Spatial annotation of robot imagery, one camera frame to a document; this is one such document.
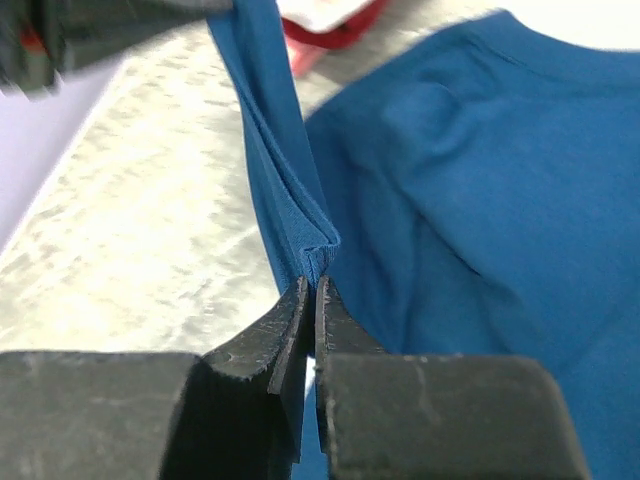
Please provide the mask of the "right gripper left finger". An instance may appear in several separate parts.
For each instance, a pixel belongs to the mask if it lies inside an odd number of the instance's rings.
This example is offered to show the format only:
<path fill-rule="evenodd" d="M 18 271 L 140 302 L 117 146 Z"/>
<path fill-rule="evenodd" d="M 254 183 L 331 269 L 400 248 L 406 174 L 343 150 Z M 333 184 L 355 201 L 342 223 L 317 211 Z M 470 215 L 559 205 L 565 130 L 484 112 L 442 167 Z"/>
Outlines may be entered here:
<path fill-rule="evenodd" d="M 287 479 L 300 457 L 309 286 L 204 355 L 1 356 L 5 479 Z"/>

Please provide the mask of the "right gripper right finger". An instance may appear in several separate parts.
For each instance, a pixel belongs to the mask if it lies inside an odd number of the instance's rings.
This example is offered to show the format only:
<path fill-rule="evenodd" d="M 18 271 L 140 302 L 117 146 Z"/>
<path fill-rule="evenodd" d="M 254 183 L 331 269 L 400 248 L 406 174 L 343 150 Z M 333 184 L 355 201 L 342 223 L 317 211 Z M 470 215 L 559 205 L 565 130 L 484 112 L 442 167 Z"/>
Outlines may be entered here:
<path fill-rule="evenodd" d="M 333 479 L 586 479 L 566 402 L 535 360 L 394 355 L 329 278 L 315 313 L 316 412 Z"/>

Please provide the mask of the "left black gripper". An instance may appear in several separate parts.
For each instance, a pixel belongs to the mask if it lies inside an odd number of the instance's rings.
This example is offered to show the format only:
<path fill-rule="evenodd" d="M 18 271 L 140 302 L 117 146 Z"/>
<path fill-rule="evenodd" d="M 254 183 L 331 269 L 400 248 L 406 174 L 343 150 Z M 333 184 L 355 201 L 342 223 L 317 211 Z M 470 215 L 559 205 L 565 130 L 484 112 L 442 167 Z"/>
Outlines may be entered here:
<path fill-rule="evenodd" d="M 232 9 L 231 1 L 4 0 L 1 91 L 51 91 L 59 76 Z"/>

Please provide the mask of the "blue t-shirt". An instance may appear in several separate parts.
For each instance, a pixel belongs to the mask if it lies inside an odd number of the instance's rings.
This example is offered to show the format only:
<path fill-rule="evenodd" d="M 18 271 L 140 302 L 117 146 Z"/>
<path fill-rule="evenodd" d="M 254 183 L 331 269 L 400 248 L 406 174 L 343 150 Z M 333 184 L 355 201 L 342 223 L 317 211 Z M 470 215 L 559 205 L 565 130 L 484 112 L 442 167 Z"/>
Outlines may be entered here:
<path fill-rule="evenodd" d="M 396 353 L 524 354 L 592 474 L 639 475 L 639 56 L 506 11 L 440 30 L 300 114 L 271 1 L 210 31 L 280 290 L 336 282 Z"/>

